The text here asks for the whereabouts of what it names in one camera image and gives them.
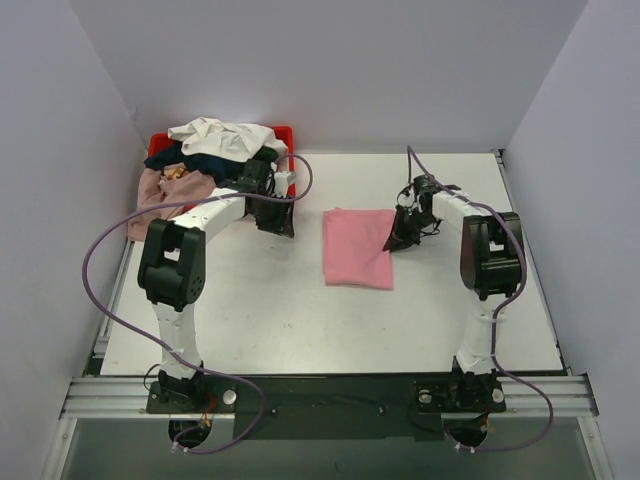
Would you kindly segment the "pink t shirt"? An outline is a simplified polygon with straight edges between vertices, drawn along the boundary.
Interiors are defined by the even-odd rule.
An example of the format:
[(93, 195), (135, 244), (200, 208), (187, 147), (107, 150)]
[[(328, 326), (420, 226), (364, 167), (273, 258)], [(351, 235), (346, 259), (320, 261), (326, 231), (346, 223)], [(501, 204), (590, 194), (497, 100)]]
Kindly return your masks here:
[(325, 284), (392, 290), (392, 258), (384, 246), (393, 220), (390, 209), (325, 211), (322, 216)]

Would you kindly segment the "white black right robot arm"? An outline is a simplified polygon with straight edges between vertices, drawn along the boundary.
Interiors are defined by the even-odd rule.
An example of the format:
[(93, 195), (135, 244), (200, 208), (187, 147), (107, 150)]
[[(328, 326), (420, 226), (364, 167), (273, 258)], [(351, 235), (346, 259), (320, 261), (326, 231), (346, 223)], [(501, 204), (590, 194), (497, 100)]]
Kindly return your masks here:
[(471, 296), (470, 312), (454, 366), (462, 375), (446, 385), (446, 396), (458, 409), (469, 409), (482, 397), (473, 376), (498, 371), (497, 340), (506, 308), (522, 294), (527, 281), (519, 216), (499, 213), (474, 202), (455, 185), (430, 175), (415, 177), (397, 196), (395, 217), (384, 245), (389, 252), (418, 245), (439, 233), (442, 224), (460, 235), (459, 272)]

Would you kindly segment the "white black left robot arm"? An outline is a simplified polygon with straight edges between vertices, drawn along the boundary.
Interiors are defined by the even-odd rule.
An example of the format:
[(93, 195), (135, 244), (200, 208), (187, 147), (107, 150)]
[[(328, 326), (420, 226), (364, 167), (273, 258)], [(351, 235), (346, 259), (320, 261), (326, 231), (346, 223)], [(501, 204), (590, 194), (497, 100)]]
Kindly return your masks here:
[(264, 232), (292, 238), (296, 174), (278, 162), (249, 160), (242, 173), (207, 200), (170, 220), (155, 219), (144, 241), (138, 285), (150, 301), (165, 344), (159, 396), (184, 412), (206, 401), (196, 341), (195, 303), (206, 283), (206, 246), (231, 223), (250, 215)]

